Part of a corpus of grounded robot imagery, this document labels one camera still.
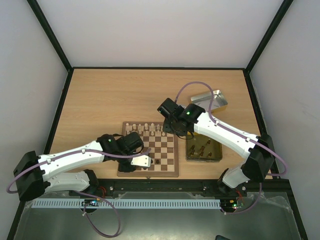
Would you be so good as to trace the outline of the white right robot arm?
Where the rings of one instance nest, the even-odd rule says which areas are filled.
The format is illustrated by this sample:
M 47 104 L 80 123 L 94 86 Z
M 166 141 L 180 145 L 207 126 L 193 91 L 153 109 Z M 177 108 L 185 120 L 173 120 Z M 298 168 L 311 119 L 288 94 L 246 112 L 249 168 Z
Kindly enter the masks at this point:
M 157 109 L 164 117 L 164 131 L 179 137 L 200 134 L 211 138 L 230 148 L 240 155 L 244 161 L 234 168 L 226 169 L 219 178 L 218 191 L 229 196 L 247 181 L 262 183 L 272 164 L 272 155 L 266 150 L 271 137 L 264 134 L 243 132 L 232 127 L 206 111 L 204 108 L 190 103 L 182 107 L 167 98 Z

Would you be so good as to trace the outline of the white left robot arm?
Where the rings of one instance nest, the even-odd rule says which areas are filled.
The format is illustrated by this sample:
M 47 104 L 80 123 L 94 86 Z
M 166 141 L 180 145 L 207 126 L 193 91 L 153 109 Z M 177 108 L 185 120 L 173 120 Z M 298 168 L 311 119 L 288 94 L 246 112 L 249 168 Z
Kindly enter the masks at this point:
M 149 150 L 136 132 L 128 135 L 104 134 L 83 146 L 59 153 L 37 155 L 35 151 L 24 154 L 13 171 L 20 201 L 31 201 L 43 194 L 59 191 L 78 191 L 93 194 L 98 180 L 93 170 L 71 171 L 89 164 L 116 161 L 120 170 L 131 173 L 137 167 L 149 168 Z

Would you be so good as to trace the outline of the wooden chessboard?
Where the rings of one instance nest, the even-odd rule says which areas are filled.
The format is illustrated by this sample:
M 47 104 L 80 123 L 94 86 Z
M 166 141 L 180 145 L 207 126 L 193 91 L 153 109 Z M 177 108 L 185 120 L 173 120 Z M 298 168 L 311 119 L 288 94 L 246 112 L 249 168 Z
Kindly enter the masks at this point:
M 137 132 L 144 143 L 144 151 L 150 149 L 153 164 L 148 168 L 136 167 L 134 172 L 119 172 L 123 178 L 177 178 L 179 176 L 178 137 L 163 131 L 161 122 L 125 121 L 122 124 L 124 136 Z

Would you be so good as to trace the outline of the gold tin tray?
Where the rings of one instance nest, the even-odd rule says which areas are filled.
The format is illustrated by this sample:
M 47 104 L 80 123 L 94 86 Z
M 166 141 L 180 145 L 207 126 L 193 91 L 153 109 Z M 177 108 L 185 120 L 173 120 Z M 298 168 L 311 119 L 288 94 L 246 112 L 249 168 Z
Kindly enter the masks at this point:
M 223 158 L 222 144 L 198 133 L 189 133 L 185 143 L 186 160 L 189 162 L 218 163 Z

